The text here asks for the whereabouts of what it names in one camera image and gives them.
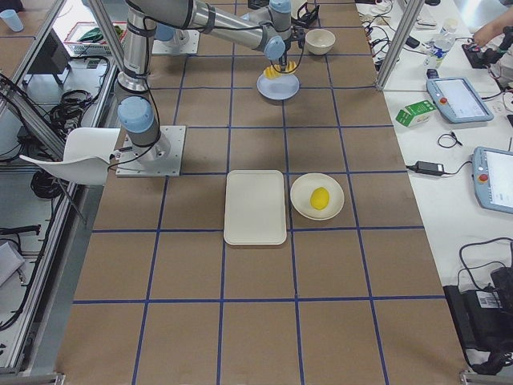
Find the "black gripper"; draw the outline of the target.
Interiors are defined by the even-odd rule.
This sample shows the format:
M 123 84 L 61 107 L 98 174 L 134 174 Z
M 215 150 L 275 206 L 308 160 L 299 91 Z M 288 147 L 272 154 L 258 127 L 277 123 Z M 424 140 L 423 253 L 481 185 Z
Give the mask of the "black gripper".
M 292 26 L 289 29 L 289 35 L 284 38 L 285 43 L 285 52 L 279 58 L 279 64 L 287 64 L 288 63 L 288 53 L 291 49 L 292 45 L 296 43 L 301 52 L 304 52 L 305 49 L 305 30 L 299 26 Z

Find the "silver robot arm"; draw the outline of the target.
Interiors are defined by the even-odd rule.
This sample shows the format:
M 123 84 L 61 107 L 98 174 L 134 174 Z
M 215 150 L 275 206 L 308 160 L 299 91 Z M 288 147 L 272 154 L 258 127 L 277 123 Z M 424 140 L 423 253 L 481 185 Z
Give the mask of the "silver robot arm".
M 132 146 L 132 159 L 152 164 L 164 159 L 170 144 L 148 84 L 153 44 L 167 45 L 171 55 L 189 53 L 200 33 L 259 51 L 271 61 L 265 75 L 287 75 L 297 65 L 288 59 L 292 43 L 302 47 L 305 32 L 295 26 L 288 1 L 271 1 L 243 17 L 203 1 L 130 1 L 121 71 L 115 95 L 118 117 Z

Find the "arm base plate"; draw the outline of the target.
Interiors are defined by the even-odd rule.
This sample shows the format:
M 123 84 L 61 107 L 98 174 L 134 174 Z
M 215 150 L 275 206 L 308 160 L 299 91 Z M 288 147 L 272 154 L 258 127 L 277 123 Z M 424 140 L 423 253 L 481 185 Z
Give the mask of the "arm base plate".
M 139 148 L 125 135 L 124 147 L 131 149 L 121 152 L 115 174 L 119 177 L 160 177 L 179 176 L 184 150 L 186 127 L 164 125 L 160 127 L 160 138 L 143 156 L 145 148 Z
M 195 55 L 198 51 L 200 33 L 196 30 L 157 28 L 153 43 L 153 55 Z

